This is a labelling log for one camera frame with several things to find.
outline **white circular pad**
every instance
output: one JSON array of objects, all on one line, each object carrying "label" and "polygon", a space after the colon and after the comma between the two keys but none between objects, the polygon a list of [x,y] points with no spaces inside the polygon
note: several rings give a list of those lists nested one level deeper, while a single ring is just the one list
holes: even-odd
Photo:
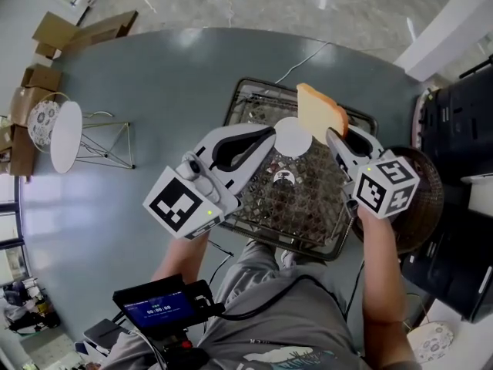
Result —
[{"label": "white circular pad", "polygon": [[300,126],[298,118],[293,116],[284,118],[276,123],[276,143],[274,147],[277,152],[288,157],[297,157],[310,149],[312,136]]}]

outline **metal grill rack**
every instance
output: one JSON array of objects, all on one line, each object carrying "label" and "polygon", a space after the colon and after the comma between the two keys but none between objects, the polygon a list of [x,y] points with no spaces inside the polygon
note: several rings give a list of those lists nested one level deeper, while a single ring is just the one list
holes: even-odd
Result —
[{"label": "metal grill rack", "polygon": [[[350,124],[376,134],[374,119],[343,107]],[[225,125],[274,126],[288,116],[297,116],[296,91],[257,79],[242,79]],[[294,184],[289,180],[274,182],[280,170],[290,171]],[[332,261],[350,230],[350,217],[340,195],[343,182],[329,148],[316,140],[298,158],[283,156],[273,148],[239,195],[243,209],[221,226],[266,244]]]}]

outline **round table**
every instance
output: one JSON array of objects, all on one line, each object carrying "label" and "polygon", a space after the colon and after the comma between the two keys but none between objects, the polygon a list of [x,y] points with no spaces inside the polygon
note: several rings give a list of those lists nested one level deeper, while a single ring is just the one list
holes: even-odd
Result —
[{"label": "round table", "polygon": [[75,163],[82,138],[82,110],[76,102],[62,105],[52,132],[50,154],[53,167],[64,174]]}]

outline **black appliance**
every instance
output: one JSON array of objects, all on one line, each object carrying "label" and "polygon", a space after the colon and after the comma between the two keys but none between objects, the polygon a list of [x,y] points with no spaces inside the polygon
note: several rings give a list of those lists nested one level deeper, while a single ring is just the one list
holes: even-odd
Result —
[{"label": "black appliance", "polygon": [[424,102],[421,148],[444,183],[493,173],[492,62],[493,56]]},{"label": "black appliance", "polygon": [[467,321],[493,312],[493,219],[447,203],[430,239],[402,263],[402,274]]}]

